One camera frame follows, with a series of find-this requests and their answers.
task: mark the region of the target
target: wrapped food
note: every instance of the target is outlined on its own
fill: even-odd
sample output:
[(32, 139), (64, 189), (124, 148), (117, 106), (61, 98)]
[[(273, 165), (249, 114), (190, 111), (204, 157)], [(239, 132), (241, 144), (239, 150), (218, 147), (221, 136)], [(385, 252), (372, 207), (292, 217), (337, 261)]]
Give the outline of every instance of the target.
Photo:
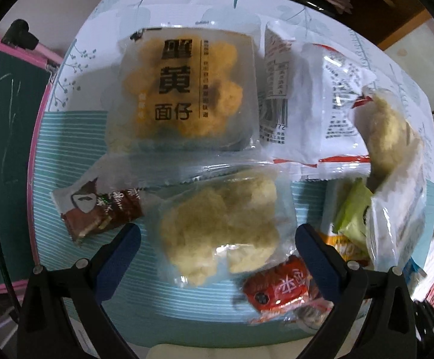
[(292, 31), (280, 22), (265, 31), (263, 147), (279, 161), (311, 165), (302, 168), (309, 179), (367, 176), (368, 151), (349, 111), (375, 74), (330, 47), (298, 43)]
[(403, 116), (401, 103), (385, 89), (372, 93), (376, 110), (372, 116), (368, 151), (372, 176), (382, 182), (402, 162), (412, 138), (412, 128)]
[(75, 242), (142, 216), (143, 188), (227, 174), (229, 169), (268, 165), (257, 151), (105, 154), (73, 185), (52, 199)]
[(424, 144), (404, 148), (403, 159), (371, 197), (366, 245), (376, 271), (403, 270), (425, 225)]
[(356, 260), (362, 266), (367, 266), (370, 260), (366, 251), (357, 247), (345, 235), (337, 234), (337, 215), (343, 209), (354, 181), (351, 179), (334, 179), (326, 183), (325, 204), (320, 226), (320, 236), (323, 241), (334, 247), (345, 261)]
[(365, 186), (363, 180), (358, 178), (347, 199), (343, 202), (333, 228), (335, 233), (345, 235), (364, 254), (367, 253), (366, 216), (371, 205), (372, 195), (373, 193)]
[(89, 234), (99, 234), (142, 216), (136, 188), (98, 194), (96, 179), (70, 195), (72, 208), (61, 218), (72, 240), (80, 243)]
[(131, 38), (120, 67), (123, 96), (108, 114), (110, 151), (239, 151), (258, 145), (250, 37), (149, 28)]
[(295, 255), (269, 270), (249, 277), (243, 292), (250, 304), (260, 313), (253, 323), (279, 317), (310, 301), (310, 273), (304, 261)]
[(176, 189), (145, 211), (165, 280), (200, 286), (275, 265), (295, 250), (290, 181), (272, 166)]

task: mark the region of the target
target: white plastic bag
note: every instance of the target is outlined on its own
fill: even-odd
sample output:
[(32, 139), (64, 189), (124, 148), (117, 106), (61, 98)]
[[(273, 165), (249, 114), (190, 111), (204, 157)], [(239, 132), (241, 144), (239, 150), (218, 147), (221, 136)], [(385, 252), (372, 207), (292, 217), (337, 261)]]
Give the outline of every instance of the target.
[(372, 196), (366, 244), (376, 271), (405, 267), (425, 224), (424, 144), (414, 138), (402, 162)]
[(330, 47), (298, 43), (291, 28), (271, 22), (265, 31), (267, 90), (260, 112), (265, 150), (275, 159), (307, 165), (368, 156), (348, 112), (374, 73)]
[(180, 287), (275, 266), (295, 251), (290, 180), (278, 166), (163, 189), (152, 197), (144, 215), (159, 274)]
[(258, 146), (252, 39), (206, 28), (148, 28), (121, 44), (122, 96), (108, 113), (110, 152)]

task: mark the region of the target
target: green packet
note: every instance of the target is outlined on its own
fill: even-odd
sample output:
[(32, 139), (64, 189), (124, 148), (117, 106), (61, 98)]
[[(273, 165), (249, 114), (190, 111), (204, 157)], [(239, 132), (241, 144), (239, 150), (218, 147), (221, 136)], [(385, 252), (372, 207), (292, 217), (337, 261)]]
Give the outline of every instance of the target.
[(333, 227), (333, 232), (348, 237), (366, 254), (366, 213), (372, 195), (363, 180), (358, 178), (338, 211)]

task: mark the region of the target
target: barcode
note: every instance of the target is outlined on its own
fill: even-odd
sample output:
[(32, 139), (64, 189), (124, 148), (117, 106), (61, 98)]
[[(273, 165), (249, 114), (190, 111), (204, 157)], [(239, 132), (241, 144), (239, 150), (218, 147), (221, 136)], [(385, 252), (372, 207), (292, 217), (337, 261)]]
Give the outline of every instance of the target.
[(263, 107), (265, 114), (263, 118), (272, 124), (287, 126), (288, 121), (288, 99), (274, 98), (266, 100)]

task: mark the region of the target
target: blue pad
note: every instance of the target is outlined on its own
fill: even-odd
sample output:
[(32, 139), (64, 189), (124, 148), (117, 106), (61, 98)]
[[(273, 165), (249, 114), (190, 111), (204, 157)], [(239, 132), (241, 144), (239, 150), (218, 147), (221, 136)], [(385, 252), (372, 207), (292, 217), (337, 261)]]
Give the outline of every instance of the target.
[(98, 304), (112, 298), (127, 268), (140, 248), (142, 239), (140, 228), (133, 223), (125, 224), (116, 238), (126, 230), (128, 230), (128, 232), (121, 239), (115, 239), (115, 241), (120, 240), (119, 244), (105, 261), (96, 276), (94, 291)]
[(345, 261), (335, 248), (323, 242), (310, 224), (297, 228), (295, 245), (323, 298), (338, 304), (347, 277)]

